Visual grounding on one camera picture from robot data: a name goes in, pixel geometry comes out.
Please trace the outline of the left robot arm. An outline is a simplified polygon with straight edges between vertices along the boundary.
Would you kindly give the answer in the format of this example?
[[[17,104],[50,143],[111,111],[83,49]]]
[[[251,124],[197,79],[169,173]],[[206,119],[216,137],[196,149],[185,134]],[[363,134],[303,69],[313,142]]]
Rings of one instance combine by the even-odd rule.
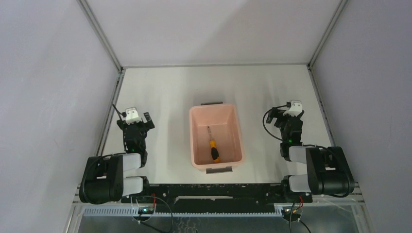
[[[122,130],[123,152],[105,156],[89,157],[79,188],[79,198],[83,203],[104,204],[119,201],[125,196],[124,172],[145,167],[147,163],[146,137],[155,125],[148,112],[144,118],[131,118],[124,112],[124,119],[116,121]]]

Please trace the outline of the yellow black screwdriver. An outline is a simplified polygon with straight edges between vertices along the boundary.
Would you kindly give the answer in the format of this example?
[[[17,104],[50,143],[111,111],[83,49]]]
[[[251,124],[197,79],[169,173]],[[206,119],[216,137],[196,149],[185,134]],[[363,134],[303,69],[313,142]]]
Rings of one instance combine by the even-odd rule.
[[[208,131],[209,139],[210,139],[209,140],[209,145],[211,147],[211,156],[212,156],[213,162],[219,163],[220,162],[219,152],[217,150],[216,141],[212,137],[211,129],[210,129],[209,126],[207,126],[207,131]]]

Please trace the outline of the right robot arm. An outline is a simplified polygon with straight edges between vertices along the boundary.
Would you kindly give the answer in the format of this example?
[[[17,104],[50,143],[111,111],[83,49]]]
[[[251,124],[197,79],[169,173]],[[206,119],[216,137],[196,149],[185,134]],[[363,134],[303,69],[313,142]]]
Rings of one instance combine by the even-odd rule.
[[[273,124],[281,136],[280,155],[288,162],[306,166],[306,174],[285,176],[281,197],[295,201],[300,194],[328,195],[344,198],[355,188],[355,181],[341,147],[323,147],[301,141],[303,111],[293,116],[284,106],[273,107],[262,119],[262,125]]]

